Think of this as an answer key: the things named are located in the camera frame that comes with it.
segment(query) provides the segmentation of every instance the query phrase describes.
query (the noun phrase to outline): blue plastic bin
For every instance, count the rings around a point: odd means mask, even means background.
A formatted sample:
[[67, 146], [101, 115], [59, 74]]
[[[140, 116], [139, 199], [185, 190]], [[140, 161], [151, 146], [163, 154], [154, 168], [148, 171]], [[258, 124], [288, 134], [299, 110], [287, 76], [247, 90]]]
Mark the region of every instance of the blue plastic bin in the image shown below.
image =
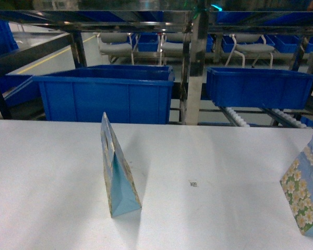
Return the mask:
[[126, 70], [163, 70], [173, 72], [171, 66], [158, 66], [158, 65], [96, 65], [86, 67], [87, 69], [126, 69]]
[[298, 38], [295, 35], [270, 35], [269, 38], [280, 53], [294, 53], [297, 49]]
[[285, 14], [284, 16], [277, 17], [275, 19], [266, 21], [263, 25], [292, 25], [292, 24], [307, 24], [313, 23], [313, 12], [294, 12]]
[[[159, 80], [149, 80], [158, 74]], [[77, 69], [33, 80], [40, 85], [47, 120], [101, 122], [106, 112], [112, 122], [166, 124], [174, 82], [164, 79], [170, 75], [166, 70]]]
[[13, 107], [41, 96], [38, 84], [32, 81], [32, 76], [30, 75], [7, 75], [1, 77], [1, 93], [11, 89], [13, 90], [5, 96], [8, 107]]
[[211, 52], [212, 45], [213, 45], [213, 38], [212, 36], [208, 35], [206, 52]]
[[174, 81], [172, 71], [165, 70], [141, 70], [141, 69], [100, 69], [82, 68], [49, 74], [52, 77], [89, 77], [89, 78], [114, 78], [132, 80], [160, 80]]
[[18, 49], [8, 22], [0, 20], [0, 55]]
[[309, 39], [305, 52], [306, 53], [313, 52], [313, 36]]
[[208, 68], [207, 93], [216, 106], [303, 109], [313, 74], [288, 70]]
[[158, 51], [158, 35], [156, 33], [143, 33], [138, 41], [138, 51], [140, 52], [156, 52]]
[[220, 11], [217, 15], [217, 23], [237, 23], [251, 14], [252, 12]]
[[301, 117], [300, 121], [308, 127], [313, 127], [313, 121], [304, 116]]

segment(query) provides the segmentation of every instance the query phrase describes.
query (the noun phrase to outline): white table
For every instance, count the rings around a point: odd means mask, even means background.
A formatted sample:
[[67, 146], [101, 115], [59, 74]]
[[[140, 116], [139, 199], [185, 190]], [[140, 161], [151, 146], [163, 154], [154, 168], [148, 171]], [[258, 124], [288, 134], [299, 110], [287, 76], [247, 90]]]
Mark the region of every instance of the white table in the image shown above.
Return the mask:
[[279, 185], [313, 130], [113, 128], [142, 210], [111, 219], [100, 124], [0, 121], [0, 249], [313, 250]]

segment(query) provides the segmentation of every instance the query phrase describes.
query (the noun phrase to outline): gray chair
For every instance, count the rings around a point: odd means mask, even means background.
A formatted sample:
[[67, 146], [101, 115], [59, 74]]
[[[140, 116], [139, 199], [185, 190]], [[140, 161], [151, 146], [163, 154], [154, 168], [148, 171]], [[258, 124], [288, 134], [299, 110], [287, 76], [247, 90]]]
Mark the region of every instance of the gray chair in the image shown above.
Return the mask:
[[113, 32], [99, 33], [97, 35], [97, 38], [101, 57], [103, 55], [117, 57], [130, 55], [132, 65], [135, 64], [134, 51], [132, 48], [132, 38], [130, 33], [113, 33]]
[[161, 36], [161, 52], [159, 64], [166, 65], [166, 54], [182, 54], [183, 52], [183, 33], [164, 33]]
[[[227, 59], [225, 66], [227, 66], [231, 60], [233, 54], [240, 55], [242, 57], [242, 67], [245, 67], [245, 55], [247, 54], [257, 54], [256, 59], [252, 63], [252, 67], [254, 67], [255, 63], [259, 59], [261, 54], [270, 54], [270, 68], [272, 68], [273, 54], [272, 52], [275, 50], [273, 46], [267, 45], [266, 38], [264, 35], [247, 35], [247, 34], [232, 34], [230, 35], [234, 42], [233, 49], [230, 53], [230, 56]], [[263, 43], [255, 43], [255, 44], [239, 44], [239, 43], [253, 43], [257, 42], [260, 38], [262, 38]]]

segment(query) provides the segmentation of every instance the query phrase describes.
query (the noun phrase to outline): floral gift bag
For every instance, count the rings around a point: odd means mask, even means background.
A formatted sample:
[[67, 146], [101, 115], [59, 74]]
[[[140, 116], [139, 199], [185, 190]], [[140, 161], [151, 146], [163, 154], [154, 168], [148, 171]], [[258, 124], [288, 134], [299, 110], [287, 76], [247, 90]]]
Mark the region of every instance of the floral gift bag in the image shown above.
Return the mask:
[[280, 182], [300, 232], [313, 236], [313, 137]]
[[101, 124], [103, 173], [111, 217], [141, 208], [129, 164], [106, 113]]

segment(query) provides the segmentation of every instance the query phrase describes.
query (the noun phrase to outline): metal shelf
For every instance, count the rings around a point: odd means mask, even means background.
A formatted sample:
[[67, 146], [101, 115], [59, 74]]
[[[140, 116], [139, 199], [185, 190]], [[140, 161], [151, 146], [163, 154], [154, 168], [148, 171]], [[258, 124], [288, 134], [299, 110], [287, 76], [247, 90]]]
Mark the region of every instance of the metal shelf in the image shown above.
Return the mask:
[[[234, 20], [227, 18], [221, 20], [223, 15], [235, 13], [232, 11], [240, 11], [236, 12], [240, 17]], [[0, 8], [0, 19], [71, 33], [68, 43], [72, 47], [76, 67], [86, 65], [80, 35], [82, 31], [185, 33], [179, 98], [182, 104], [180, 109], [186, 110], [186, 124], [198, 123], [198, 103], [201, 98], [205, 58], [213, 57], [217, 62], [220, 58], [227, 56], [220, 51], [222, 34], [237, 32], [301, 35], [298, 50], [292, 55], [291, 70], [298, 70], [301, 60], [307, 58], [302, 48], [306, 48], [306, 36], [313, 35], [313, 6], [309, 5], [306, 0], [298, 1], [296, 5], [288, 1], [271, 0], [236, 2], [234, 0], [33, 0], [30, 3], [14, 1], [11, 6], [5, 5], [4, 8]], [[190, 52], [189, 39], [187, 39], [189, 33], [192, 33]], [[217, 49], [214, 54], [203, 53], [208, 33], [217, 35]], [[0, 76], [7, 73], [8, 69], [26, 63], [24, 60], [21, 62], [16, 59], [10, 60], [11, 57], [23, 59], [24, 54], [21, 51], [0, 58]], [[138, 54], [138, 56], [149, 57], [150, 55]], [[280, 57], [281, 59], [291, 58], [290, 55], [282, 54]], [[313, 73], [313, 60], [311, 60], [308, 73]], [[185, 83], [188, 75], [189, 83], [186, 91]], [[5, 107], [1, 108], [1, 111], [5, 114], [5, 118], [10, 117]]]

